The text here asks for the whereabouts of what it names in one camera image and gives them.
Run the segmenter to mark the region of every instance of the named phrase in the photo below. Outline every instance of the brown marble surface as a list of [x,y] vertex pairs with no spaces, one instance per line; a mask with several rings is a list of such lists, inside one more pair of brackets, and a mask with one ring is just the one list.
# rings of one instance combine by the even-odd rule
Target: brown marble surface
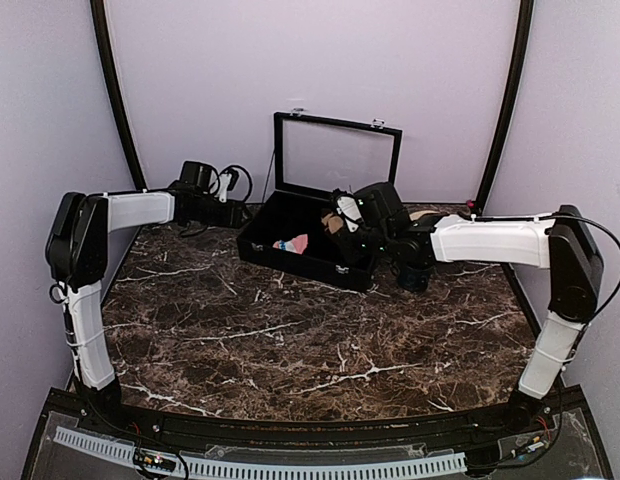
[[382,264],[366,294],[239,260],[235,230],[145,228],[104,305],[124,402],[260,420],[364,420],[507,400],[534,337],[498,265]]

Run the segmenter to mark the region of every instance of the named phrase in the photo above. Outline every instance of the wire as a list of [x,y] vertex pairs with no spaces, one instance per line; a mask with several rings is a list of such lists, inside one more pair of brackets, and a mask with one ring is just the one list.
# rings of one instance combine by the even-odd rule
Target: wire
[[[543,221],[543,220],[572,220],[575,222],[582,222],[587,225],[591,225],[597,228],[598,230],[602,231],[603,233],[605,233],[610,238],[610,240],[612,240],[615,243],[615,245],[617,246],[617,249],[619,250],[619,254],[620,254],[619,238],[617,238],[617,236],[614,233],[612,233],[608,228],[604,227],[600,223],[595,222],[594,220],[590,220],[589,218],[585,218],[585,217],[564,215],[561,213],[552,213],[550,215],[545,215],[541,217],[531,217],[531,216],[527,216],[527,217],[479,217],[479,216],[475,216],[473,217],[470,215],[466,215],[462,212],[460,212],[458,215],[464,220],[473,221],[473,222],[497,222],[497,221],[499,222],[533,222],[533,221]],[[595,319],[595,317],[597,317],[610,304],[610,302],[612,302],[612,299],[617,296],[617,293],[619,293],[619,290],[620,290],[620,275],[619,275],[619,280],[617,281],[616,286],[612,290],[612,293],[608,296],[606,301],[603,302],[597,310],[595,310],[595,312],[592,314],[592,317],[590,317],[590,319],[586,322],[586,325],[591,323]]]
[[557,389],[557,394],[559,395],[559,422],[557,423],[557,434],[554,437],[554,440],[552,440],[548,446],[545,448],[545,450],[542,450],[541,453],[539,453],[537,456],[535,456],[532,460],[525,462],[525,463],[516,463],[513,465],[502,465],[502,463],[510,461],[510,460],[514,460],[514,458],[516,457],[512,457],[512,455],[509,455],[507,457],[502,457],[499,460],[497,460],[496,462],[493,463],[488,463],[485,465],[472,465],[472,464],[468,464],[467,467],[474,469],[474,470],[487,470],[487,469],[496,469],[496,470],[515,470],[518,468],[525,468],[525,467],[529,467],[530,465],[537,463],[539,460],[541,460],[543,457],[545,457],[548,452],[550,450],[552,450],[552,448],[556,445],[556,443],[559,441],[559,436],[561,435],[561,429],[563,427],[563,387],[561,386],[561,381],[557,380],[555,382],[555,387]]
[[543,427],[543,431],[545,432],[548,440],[552,440],[552,435],[550,434],[550,429],[548,428],[548,423],[546,422],[545,418],[537,417],[537,422],[539,422]]
[[188,225],[184,230],[181,230],[179,232],[179,236],[181,238],[191,238],[191,237],[196,237],[198,235],[201,235],[202,233],[205,233],[206,230],[208,230],[209,225],[203,225],[200,229],[198,230],[194,230],[194,231],[190,231],[190,225]]
[[[59,291],[59,298],[54,296],[54,292],[56,291]],[[53,283],[50,286],[50,290],[48,290],[48,296],[50,297],[50,300],[52,300],[52,303],[56,305],[61,305],[62,303],[65,303],[68,296],[68,284],[64,283],[62,287],[59,282]]]
[[268,167],[268,176],[266,177],[266,184],[263,187],[263,195],[261,195],[261,205],[266,203],[266,192],[268,191],[268,181],[270,180],[270,173],[272,172],[272,164],[274,163],[274,150],[272,150],[272,158],[270,158],[270,166]]
[[212,171],[214,172],[214,175],[215,175],[215,180],[214,180],[214,183],[212,184],[212,186],[216,186],[217,187],[217,189],[214,192],[210,191],[210,195],[216,195],[217,192],[219,191],[219,189],[221,188],[221,181],[219,179],[219,171],[213,165],[209,165],[209,167],[212,169]]
[[243,203],[245,203],[246,200],[248,200],[248,198],[250,198],[250,195],[252,195],[252,187],[253,187],[252,176],[250,175],[250,172],[248,172],[248,170],[246,170],[241,165],[228,165],[226,168],[221,170],[219,175],[223,175],[226,170],[230,170],[231,168],[236,168],[238,170],[241,170],[243,173],[245,173],[246,178],[248,179],[248,193],[246,193],[246,196],[243,198],[243,200],[241,200]]
[[123,433],[125,435],[134,435],[137,437],[138,442],[136,443],[136,448],[137,450],[139,448],[141,448],[141,440],[145,440],[146,442],[150,442],[153,443],[155,445],[158,445],[160,447],[165,448],[166,450],[168,450],[168,452],[172,453],[174,456],[176,456],[179,461],[181,462],[181,465],[183,465],[183,478],[184,480],[189,480],[190,478],[190,469],[188,468],[188,464],[186,463],[185,459],[181,456],[181,454],[174,449],[173,447],[171,447],[170,445],[168,445],[167,443],[164,443],[160,440],[156,440],[154,438],[151,437],[147,437],[146,435],[142,435],[141,434],[141,429],[139,429],[138,426],[136,426],[136,424],[133,424],[135,426],[135,429],[137,430],[137,432],[133,433],[133,432],[129,432],[128,430],[121,428],[121,427],[117,427],[116,425],[112,424],[112,422],[110,422],[108,419],[106,419],[103,415],[101,415],[101,412],[99,412],[99,409],[97,407],[94,406],[94,404],[92,403],[92,400],[90,400],[90,397],[88,395],[81,395],[81,393],[83,393],[83,375],[81,373],[81,363],[79,361],[78,357],[76,358],[76,364],[77,364],[77,372],[78,372],[78,377],[74,377],[74,379],[76,380],[75,383],[75,387],[77,389],[77,392],[80,394],[80,396],[88,403],[88,405],[90,406],[90,409],[92,410],[92,412],[99,417],[99,419],[105,423],[108,427],[110,427],[111,429],[119,432],[119,433]]

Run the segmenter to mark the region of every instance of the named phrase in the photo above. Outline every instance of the open box lid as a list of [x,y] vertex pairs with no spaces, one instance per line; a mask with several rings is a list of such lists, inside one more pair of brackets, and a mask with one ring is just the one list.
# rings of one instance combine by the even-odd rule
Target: open box lid
[[376,182],[394,183],[402,133],[377,120],[358,123],[277,112],[275,187],[328,199],[337,188],[355,192]]

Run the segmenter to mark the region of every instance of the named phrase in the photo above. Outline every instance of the black metal frame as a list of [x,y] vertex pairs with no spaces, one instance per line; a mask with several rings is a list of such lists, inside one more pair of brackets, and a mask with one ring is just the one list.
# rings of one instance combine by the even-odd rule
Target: black metal frame
[[403,132],[395,128],[385,126],[375,126],[368,123],[351,122],[336,118],[315,117],[312,115],[299,115],[296,113],[277,112],[274,114],[274,173],[276,190],[296,193],[307,197],[328,199],[330,192],[316,188],[304,187],[286,183],[284,180],[285,159],[283,158],[283,124],[284,122],[301,122],[314,125],[327,125],[332,127],[349,128],[362,132],[370,132],[376,135],[388,135],[394,138],[392,144],[392,154],[390,157],[390,169],[388,171],[388,181],[394,183],[397,177],[397,167],[399,165],[399,151],[401,149],[401,137]]
[[126,157],[128,169],[137,190],[148,188],[146,179],[141,170],[137,150],[134,146],[134,139],[130,131],[130,123],[126,115],[126,109],[123,104],[123,96],[119,87],[119,79],[117,78],[117,69],[114,63],[114,54],[112,53],[112,45],[110,43],[110,34],[108,33],[108,20],[106,18],[106,10],[104,0],[91,0],[92,21],[94,23],[94,33],[97,38],[97,47],[99,48],[99,57],[101,58],[101,68],[103,69],[103,77],[108,89],[110,97],[110,106],[114,121],[117,124],[121,146]]
[[503,147],[505,146],[508,136],[508,130],[510,129],[510,121],[512,120],[514,104],[517,100],[521,73],[523,72],[523,63],[526,56],[526,48],[528,46],[533,6],[534,0],[521,0],[519,6],[519,20],[517,21],[517,31],[514,37],[514,47],[512,48],[512,59],[510,60],[508,80],[506,81],[506,89],[503,93],[499,120],[497,120],[497,127],[494,132],[494,138],[492,139],[492,146],[488,154],[486,168],[483,171],[483,178],[481,178],[481,184],[477,192],[477,198],[473,202],[473,209],[477,213],[481,213],[488,202],[490,190],[497,176],[497,170],[499,168],[499,162],[501,161]]

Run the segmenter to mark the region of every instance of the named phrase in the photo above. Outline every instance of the black storage box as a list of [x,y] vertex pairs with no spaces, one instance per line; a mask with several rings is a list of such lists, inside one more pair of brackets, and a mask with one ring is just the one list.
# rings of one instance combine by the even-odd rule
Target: black storage box
[[[275,192],[238,236],[239,257],[340,288],[370,288],[375,260],[365,257],[348,265],[324,232],[322,211],[331,208],[336,188],[354,192],[375,182],[394,183],[401,135],[377,121],[275,113]],[[302,160],[290,158],[299,156]],[[303,254],[273,247],[304,233]]]

